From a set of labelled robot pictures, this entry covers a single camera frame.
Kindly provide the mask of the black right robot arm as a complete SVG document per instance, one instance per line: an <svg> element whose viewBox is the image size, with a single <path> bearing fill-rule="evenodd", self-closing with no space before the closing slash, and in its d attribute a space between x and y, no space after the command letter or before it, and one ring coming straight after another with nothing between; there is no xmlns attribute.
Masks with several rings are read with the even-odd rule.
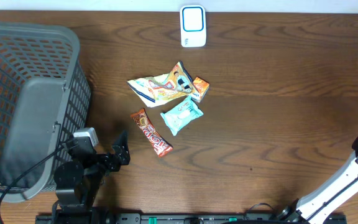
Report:
<svg viewBox="0 0 358 224"><path fill-rule="evenodd" d="M285 208L277 220L318 224L345 201L358 193L358 137L352 143L354 150L345 164L312 193Z"/></svg>

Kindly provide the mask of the yellow red snack bag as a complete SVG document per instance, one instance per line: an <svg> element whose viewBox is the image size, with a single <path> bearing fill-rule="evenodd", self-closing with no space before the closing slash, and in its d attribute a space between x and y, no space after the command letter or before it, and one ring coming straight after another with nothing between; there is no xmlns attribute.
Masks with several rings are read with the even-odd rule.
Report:
<svg viewBox="0 0 358 224"><path fill-rule="evenodd" d="M127 84L149 108L164 105L183 96L200 95L181 61L169 73L129 80Z"/></svg>

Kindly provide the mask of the red brown candy bar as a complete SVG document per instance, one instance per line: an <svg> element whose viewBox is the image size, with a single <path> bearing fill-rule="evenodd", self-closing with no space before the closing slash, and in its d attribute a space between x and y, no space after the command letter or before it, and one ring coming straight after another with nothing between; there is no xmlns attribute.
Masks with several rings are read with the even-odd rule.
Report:
<svg viewBox="0 0 358 224"><path fill-rule="evenodd" d="M163 157L173 150L173 147L156 131L144 108L131 114L131 118L150 142L158 157Z"/></svg>

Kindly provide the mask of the orange white small box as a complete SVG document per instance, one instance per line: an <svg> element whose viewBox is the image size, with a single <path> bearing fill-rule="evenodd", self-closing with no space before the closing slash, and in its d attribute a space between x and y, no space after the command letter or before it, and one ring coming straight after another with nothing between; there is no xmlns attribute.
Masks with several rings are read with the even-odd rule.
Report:
<svg viewBox="0 0 358 224"><path fill-rule="evenodd" d="M207 93L210 84L207 81L201 79L200 77L196 77L193 80L193 85L196 91L191 94L191 97L197 103L200 103L201 100L204 98L205 94Z"/></svg>

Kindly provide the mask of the light blue wet wipes pack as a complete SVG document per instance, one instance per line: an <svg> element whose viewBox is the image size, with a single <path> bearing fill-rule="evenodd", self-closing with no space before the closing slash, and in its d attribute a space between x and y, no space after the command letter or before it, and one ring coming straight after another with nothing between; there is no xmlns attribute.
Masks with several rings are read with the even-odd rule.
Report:
<svg viewBox="0 0 358 224"><path fill-rule="evenodd" d="M181 103L166 113L160 114L166 126L176 136L178 132L194 119L204 115L197 104L187 96Z"/></svg>

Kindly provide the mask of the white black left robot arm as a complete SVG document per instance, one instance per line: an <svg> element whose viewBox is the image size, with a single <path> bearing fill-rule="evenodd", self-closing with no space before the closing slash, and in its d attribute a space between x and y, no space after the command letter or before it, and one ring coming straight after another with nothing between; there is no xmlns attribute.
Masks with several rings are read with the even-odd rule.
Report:
<svg viewBox="0 0 358 224"><path fill-rule="evenodd" d="M113 152L98 154L94 128L75 131L63 147L71 161L60 165L53 175L58 201L53 205L52 223L116 223L106 208L94 207L102 180L130 163L127 132L111 146Z"/></svg>

